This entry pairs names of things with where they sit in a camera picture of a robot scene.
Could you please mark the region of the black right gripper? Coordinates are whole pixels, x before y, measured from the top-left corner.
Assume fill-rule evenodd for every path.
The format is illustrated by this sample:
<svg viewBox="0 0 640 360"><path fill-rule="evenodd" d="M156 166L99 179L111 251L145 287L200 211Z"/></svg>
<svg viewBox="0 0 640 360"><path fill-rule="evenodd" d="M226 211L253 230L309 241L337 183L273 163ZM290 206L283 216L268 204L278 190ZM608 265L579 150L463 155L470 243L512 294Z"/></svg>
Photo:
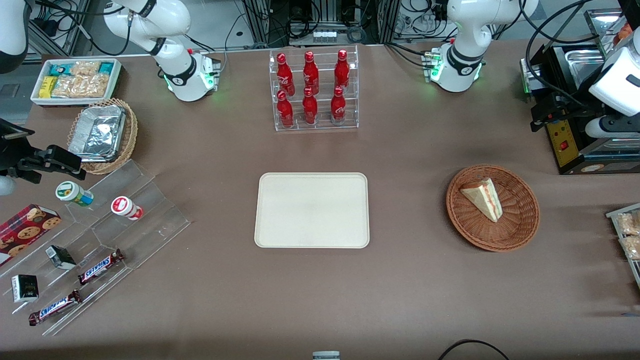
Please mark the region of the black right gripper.
<svg viewBox="0 0 640 360"><path fill-rule="evenodd" d="M41 150L32 148L28 137L34 130L0 119L0 171L10 178L40 183L42 174L61 173L83 181L87 171L82 158L58 145Z"/></svg>

